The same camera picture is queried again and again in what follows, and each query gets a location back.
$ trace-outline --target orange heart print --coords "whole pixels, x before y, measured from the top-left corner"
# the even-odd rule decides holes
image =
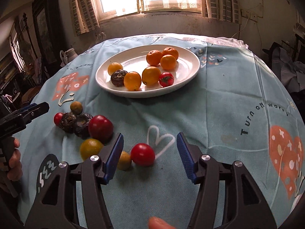
[[[304,153],[301,139],[295,137],[293,140],[283,127],[272,126],[269,135],[269,155],[290,199],[296,191],[296,179],[302,168]]]
[[[62,94],[65,94],[67,90],[70,92],[75,92],[79,90],[82,86],[86,85],[89,81],[89,76],[78,76],[78,72],[74,72],[65,77],[59,79],[56,85],[56,91],[53,96],[52,101],[60,99]]]

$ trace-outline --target hand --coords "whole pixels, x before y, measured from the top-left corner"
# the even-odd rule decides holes
[[[152,217],[148,221],[149,229],[175,229],[175,227],[167,224],[164,220]]]
[[[15,148],[20,146],[20,142],[18,139],[14,141]],[[7,173],[7,178],[11,181],[18,181],[22,177],[22,165],[20,162],[20,151],[15,149],[11,159],[9,160],[9,165],[11,170]]]

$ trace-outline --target silver bolt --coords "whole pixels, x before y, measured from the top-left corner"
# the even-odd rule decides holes
[[[60,162],[58,165],[60,168],[65,168],[67,166],[66,162]]]
[[[90,157],[90,160],[95,162],[95,161],[99,160],[99,156],[93,155],[93,156]]]
[[[203,155],[201,156],[201,159],[204,160],[204,161],[208,161],[208,160],[211,159],[211,157],[210,157],[209,155],[207,155],[207,154],[203,154]]]
[[[235,161],[235,166],[237,166],[237,167],[242,167],[242,162],[240,162],[240,161]]]

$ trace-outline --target red tomato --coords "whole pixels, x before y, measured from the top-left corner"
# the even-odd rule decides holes
[[[136,144],[130,152],[132,161],[140,166],[151,166],[155,161],[155,152],[153,149],[144,143]]]
[[[174,77],[171,73],[169,72],[163,72],[160,76],[159,76],[159,83],[162,87],[168,87],[173,85],[174,82]]]
[[[90,120],[88,130],[91,138],[105,143],[113,134],[113,124],[105,116],[96,115]]]
[[[55,116],[54,116],[54,124],[56,126],[59,126],[59,123],[60,123],[60,120],[63,116],[63,113],[57,113]]]

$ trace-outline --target plate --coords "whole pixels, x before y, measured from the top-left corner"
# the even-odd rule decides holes
[[[147,87],[142,83],[139,91],[128,91],[125,87],[115,87],[110,81],[110,75],[107,71],[109,64],[118,62],[123,66],[125,71],[136,71],[142,76],[143,70],[150,66],[146,62],[147,53],[152,50],[159,50],[162,52],[166,47],[173,47],[179,52],[176,68],[175,70],[170,71],[175,78],[172,86],[162,88],[161,85],[157,83],[155,86]],[[157,67],[160,69],[161,73],[166,72],[160,64]],[[187,49],[172,45],[144,45],[120,52],[103,62],[96,71],[96,82],[102,89],[114,95],[128,98],[148,98],[165,95],[181,88],[197,75],[199,69],[199,59],[194,53]]]

